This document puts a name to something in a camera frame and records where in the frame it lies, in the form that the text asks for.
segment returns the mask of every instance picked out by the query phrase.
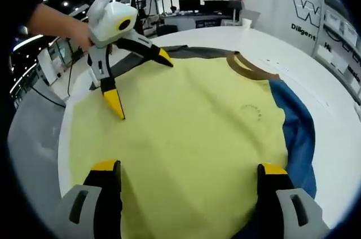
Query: yellow t-shirt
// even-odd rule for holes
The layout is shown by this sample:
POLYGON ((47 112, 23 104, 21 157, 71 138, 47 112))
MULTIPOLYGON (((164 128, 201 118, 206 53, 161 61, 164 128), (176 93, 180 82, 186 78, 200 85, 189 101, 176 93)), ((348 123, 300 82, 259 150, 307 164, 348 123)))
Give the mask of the yellow t-shirt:
POLYGON ((122 238, 228 239, 256 204, 257 165, 286 167, 284 111, 267 80, 240 76, 225 58, 173 62, 116 78, 124 121, 99 89, 75 106, 72 183, 116 158, 122 238))

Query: floor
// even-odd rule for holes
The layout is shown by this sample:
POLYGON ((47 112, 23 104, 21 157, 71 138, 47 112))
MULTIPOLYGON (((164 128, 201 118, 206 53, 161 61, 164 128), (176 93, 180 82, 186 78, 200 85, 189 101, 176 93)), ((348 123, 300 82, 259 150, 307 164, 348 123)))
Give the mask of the floor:
MULTIPOLYGON (((69 93, 71 93, 77 77, 84 71, 87 71, 89 66, 86 62, 86 59, 87 59, 87 56, 84 56, 73 65, 71 79, 70 79, 70 85, 69 85, 69 93)), ((63 100, 65 100, 66 98, 69 97, 69 95, 68 95, 69 74, 70 74, 70 68, 67 69, 67 71, 65 73, 63 73, 61 75, 61 77, 58 78, 50 86, 51 89, 53 90, 53 92, 56 93, 63 100)))
MULTIPOLYGON (((113 52, 109 56, 109 64, 112 67, 119 60, 128 55, 129 52, 125 50, 118 49, 115 45, 113 45, 113 52)), ((70 84, 69 84, 69 93, 72 94, 73 86, 76 82, 76 79, 80 74, 87 71, 89 66, 87 64, 87 55, 79 59, 74 65, 72 69, 70 84)), ((70 68, 64 72, 60 78, 58 78, 50 87, 54 93, 56 93, 61 99, 67 100, 69 98, 68 95, 68 82, 69 82, 70 68)))

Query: ceiling light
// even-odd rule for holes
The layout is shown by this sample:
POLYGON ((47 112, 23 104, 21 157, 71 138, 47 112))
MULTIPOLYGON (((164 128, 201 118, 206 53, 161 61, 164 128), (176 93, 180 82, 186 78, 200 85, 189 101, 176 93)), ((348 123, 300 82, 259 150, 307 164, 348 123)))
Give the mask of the ceiling light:
POLYGON ((20 44, 16 45, 12 50, 13 50, 13 51, 16 51, 16 50, 18 50, 20 47, 25 46, 26 44, 28 44, 28 43, 36 40, 36 39, 39 39, 39 38, 41 38, 41 37, 43 37, 43 35, 39 34, 39 35, 36 35, 36 36, 34 36, 34 37, 32 37, 32 38, 26 39, 26 40, 22 41, 20 44))

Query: robotic gripper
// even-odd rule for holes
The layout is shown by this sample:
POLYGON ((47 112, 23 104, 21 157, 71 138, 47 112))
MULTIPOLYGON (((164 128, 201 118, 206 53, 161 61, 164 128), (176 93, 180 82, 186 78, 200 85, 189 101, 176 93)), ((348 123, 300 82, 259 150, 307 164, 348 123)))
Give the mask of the robotic gripper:
POLYGON ((138 10, 120 2, 95 0, 88 10, 89 38, 94 45, 89 49, 88 65, 100 81, 100 88, 110 107, 125 119, 115 79, 109 66, 109 45, 137 53, 157 63, 173 67, 167 52, 134 30, 138 10))

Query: desk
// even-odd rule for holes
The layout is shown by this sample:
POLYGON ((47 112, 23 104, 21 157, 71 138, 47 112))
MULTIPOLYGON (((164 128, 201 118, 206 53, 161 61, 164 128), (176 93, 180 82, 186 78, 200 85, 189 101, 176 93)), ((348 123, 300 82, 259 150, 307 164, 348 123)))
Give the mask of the desk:
MULTIPOLYGON (((251 20, 252 21, 251 28, 254 28, 259 16, 260 16, 259 12, 255 12, 251 10, 242 10, 240 18, 251 20)), ((205 21, 203 23, 206 23, 207 21, 215 21, 215 22, 219 22, 219 25, 213 25, 213 26, 220 26, 221 21, 223 19, 232 20, 233 17, 227 15, 217 15, 217 14, 170 15, 164 17, 164 24, 176 25, 178 27, 178 31, 182 32, 184 30, 206 27, 204 24, 199 24, 199 26, 197 26, 197 23, 199 21, 205 21)))
MULTIPOLYGON (((188 45, 240 51, 256 66, 280 77, 310 111, 315 124, 313 167, 316 202, 330 228, 342 219, 360 187, 361 122, 354 100, 342 84, 304 52, 254 29, 223 26, 187 30, 153 39, 159 46, 188 45)), ((111 65, 128 52, 119 50, 111 65)), ((80 75, 67 102, 59 138, 59 183, 62 196, 70 189, 68 146, 74 104, 89 93, 91 78, 80 75)))

